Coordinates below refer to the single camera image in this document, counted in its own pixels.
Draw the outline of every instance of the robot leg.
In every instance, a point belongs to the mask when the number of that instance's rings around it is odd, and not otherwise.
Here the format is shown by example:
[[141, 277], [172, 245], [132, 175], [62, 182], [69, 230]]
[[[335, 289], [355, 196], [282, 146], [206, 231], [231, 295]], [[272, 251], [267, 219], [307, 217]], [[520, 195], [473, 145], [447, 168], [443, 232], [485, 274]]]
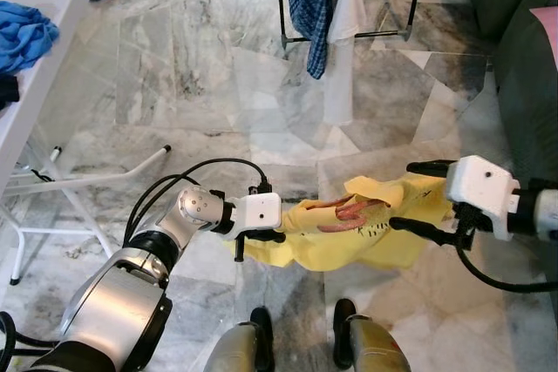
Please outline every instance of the robot leg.
[[349, 300], [337, 302], [334, 317], [334, 361], [355, 372], [411, 372], [399, 345], [372, 319], [357, 315]]
[[274, 372], [273, 332], [265, 308], [231, 328], [217, 342], [203, 372]]

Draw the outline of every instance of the white table leg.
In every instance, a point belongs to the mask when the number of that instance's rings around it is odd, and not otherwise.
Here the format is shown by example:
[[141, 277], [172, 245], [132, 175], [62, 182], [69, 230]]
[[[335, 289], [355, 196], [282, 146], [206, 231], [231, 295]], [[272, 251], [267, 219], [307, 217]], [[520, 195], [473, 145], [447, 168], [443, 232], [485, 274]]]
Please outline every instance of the white table leg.
[[[54, 179], [61, 179], [62, 175], [56, 165], [51, 161], [50, 156], [47, 156], [46, 153], [43, 151], [41, 145], [38, 141], [34, 138], [33, 133], [30, 135], [28, 144], [30, 146], [31, 151], [35, 154], [35, 156], [41, 161], [43, 167], [46, 171], [54, 178]], [[103, 250], [108, 257], [112, 256], [112, 249], [109, 243], [109, 240], [106, 238], [105, 234], [102, 232], [99, 224], [97, 221], [89, 214], [81, 200], [79, 199], [78, 195], [70, 189], [62, 189], [62, 193], [65, 197], [71, 202], [71, 204], [76, 208], [78, 213], [83, 217], [84, 222], [86, 225], [91, 228], [92, 232], [97, 236], [97, 239], [101, 243]]]
[[17, 285], [21, 279], [21, 262], [24, 258], [25, 252], [25, 234], [21, 230], [19, 221], [17, 221], [16, 218], [10, 213], [8, 208], [6, 208], [2, 204], [0, 204], [0, 214], [6, 221], [8, 221], [13, 229], [16, 230], [17, 237], [19, 238], [19, 243], [17, 244], [16, 262], [14, 263], [14, 268], [11, 271], [10, 277], [10, 285]]

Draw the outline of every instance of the white cloth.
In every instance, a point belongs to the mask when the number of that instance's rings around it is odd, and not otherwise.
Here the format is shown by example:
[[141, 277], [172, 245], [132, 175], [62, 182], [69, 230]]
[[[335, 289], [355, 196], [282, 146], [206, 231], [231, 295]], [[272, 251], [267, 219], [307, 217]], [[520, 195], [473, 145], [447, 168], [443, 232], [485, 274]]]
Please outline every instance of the white cloth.
[[352, 121], [352, 56], [355, 35], [366, 25], [364, 0], [337, 0], [328, 32], [333, 50], [325, 70], [323, 120], [343, 125]]

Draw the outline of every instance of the clothes rack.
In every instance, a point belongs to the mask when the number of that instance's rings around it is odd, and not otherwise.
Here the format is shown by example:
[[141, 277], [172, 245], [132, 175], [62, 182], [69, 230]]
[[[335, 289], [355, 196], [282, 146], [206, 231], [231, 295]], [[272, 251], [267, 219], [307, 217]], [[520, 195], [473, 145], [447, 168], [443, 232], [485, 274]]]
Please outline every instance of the clothes rack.
[[[411, 36], [412, 22], [415, 18], [415, 11], [417, 9], [418, 0], [412, 0], [411, 8], [409, 10], [409, 17], [407, 19], [407, 26], [403, 30], [373, 30], [370, 32], [360, 32], [355, 35], [355, 38], [370, 38], [370, 37], [392, 37], [395, 35], [400, 35], [407, 41]], [[281, 45], [283, 49], [287, 47], [288, 43], [300, 43], [303, 41], [309, 41], [305, 37], [287, 37], [285, 31], [285, 11], [283, 0], [279, 0], [279, 17], [281, 18]]]

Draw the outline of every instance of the marble floor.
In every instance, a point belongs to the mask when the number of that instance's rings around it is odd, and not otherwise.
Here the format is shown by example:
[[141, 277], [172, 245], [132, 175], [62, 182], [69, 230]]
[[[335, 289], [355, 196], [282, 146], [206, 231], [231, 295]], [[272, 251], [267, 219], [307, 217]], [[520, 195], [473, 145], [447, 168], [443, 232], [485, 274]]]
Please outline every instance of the marble floor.
[[[370, 28], [405, 21], [410, 0], [365, 0]], [[288, 24], [289, 34], [293, 34]], [[490, 54], [467, 0], [419, 0], [412, 37], [357, 41], [355, 119], [323, 120], [323, 82], [305, 72], [307, 44], [280, 44], [276, 0], [104, 0], [93, 3], [39, 117], [67, 173], [124, 172], [164, 144], [173, 151], [132, 184], [80, 191], [114, 247], [143, 190], [203, 159], [262, 165], [286, 203], [337, 197], [355, 175], [394, 179], [410, 161], [476, 153], [511, 167]], [[213, 166], [196, 178], [229, 196], [255, 174]], [[12, 202], [25, 223], [76, 226], [57, 193]], [[8, 280], [15, 234], [0, 232], [0, 307], [24, 333], [56, 337], [65, 304], [105, 259], [95, 239], [30, 236], [24, 278]], [[488, 236], [473, 260], [507, 281], [542, 273], [521, 242]], [[545, 294], [507, 294], [474, 279], [452, 249], [430, 245], [406, 271], [351, 265], [314, 273], [235, 264], [220, 240], [196, 235], [168, 289], [174, 311], [150, 371], [202, 371], [219, 336], [265, 304], [279, 372], [332, 372], [340, 297], [387, 327], [414, 372], [551, 372], [556, 326]], [[21, 370], [27, 360], [13, 362]]]

